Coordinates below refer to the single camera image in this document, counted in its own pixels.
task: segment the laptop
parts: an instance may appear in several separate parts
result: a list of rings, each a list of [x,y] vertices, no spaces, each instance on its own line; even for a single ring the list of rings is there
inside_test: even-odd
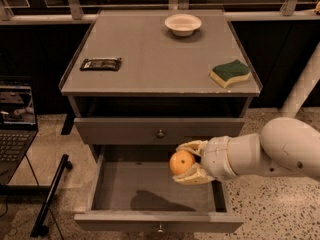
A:
[[[8,184],[38,132],[31,79],[0,76],[0,184]]]

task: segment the white pole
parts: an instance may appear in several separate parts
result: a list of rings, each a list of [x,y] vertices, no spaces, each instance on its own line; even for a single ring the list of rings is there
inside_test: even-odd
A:
[[[284,117],[295,117],[299,109],[320,79],[320,43],[318,43],[298,81],[284,102],[280,113]]]

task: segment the orange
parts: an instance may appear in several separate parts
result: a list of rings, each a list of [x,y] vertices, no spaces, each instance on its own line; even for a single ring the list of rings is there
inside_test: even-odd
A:
[[[174,175],[185,173],[194,163],[194,156],[185,150],[180,150],[172,155],[169,161],[169,167]]]

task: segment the laptop keyboard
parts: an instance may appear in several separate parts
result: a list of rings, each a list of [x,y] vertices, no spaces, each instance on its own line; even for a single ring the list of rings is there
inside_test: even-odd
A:
[[[17,161],[28,137],[28,134],[0,133],[0,162]]]

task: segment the laptop stand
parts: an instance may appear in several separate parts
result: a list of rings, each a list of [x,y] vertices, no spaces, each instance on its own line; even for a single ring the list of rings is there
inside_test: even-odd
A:
[[[48,210],[54,198],[55,192],[60,182],[60,178],[65,168],[68,170],[72,169],[72,164],[68,161],[69,156],[64,154],[61,158],[60,164],[56,170],[54,178],[50,186],[8,186],[0,185],[0,195],[41,195],[44,197],[41,210],[38,214],[37,220],[34,224],[31,237],[45,236],[49,232],[49,228],[43,225],[44,220],[47,216]]]

